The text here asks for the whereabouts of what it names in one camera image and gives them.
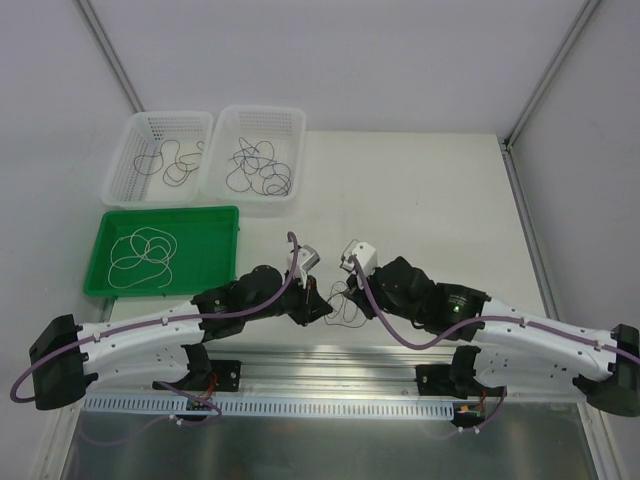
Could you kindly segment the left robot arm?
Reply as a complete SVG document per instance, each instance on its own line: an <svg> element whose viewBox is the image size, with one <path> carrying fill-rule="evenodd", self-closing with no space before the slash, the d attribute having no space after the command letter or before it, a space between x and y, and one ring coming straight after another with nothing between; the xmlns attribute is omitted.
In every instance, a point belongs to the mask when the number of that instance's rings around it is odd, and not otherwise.
<svg viewBox="0 0 640 480"><path fill-rule="evenodd" d="M287 316L307 326L332 310L313 276L262 265L155 315L111 324L78 324L62 315L29 349L29 400L54 410L83 398L91 385L125 381L200 390L211 372L205 343L237 335L250 321Z"/></svg>

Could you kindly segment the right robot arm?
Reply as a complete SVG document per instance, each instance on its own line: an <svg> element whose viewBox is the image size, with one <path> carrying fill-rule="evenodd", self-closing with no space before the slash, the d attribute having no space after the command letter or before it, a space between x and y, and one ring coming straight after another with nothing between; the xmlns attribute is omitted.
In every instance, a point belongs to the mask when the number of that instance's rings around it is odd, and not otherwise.
<svg viewBox="0 0 640 480"><path fill-rule="evenodd" d="M455 343L450 363L423 368L430 395L466 399L530 389L576 395L600 411L639 414L639 331L575 326L526 313L487 293L436 283L402 257L383 267L346 254L346 296L414 351Z"/></svg>

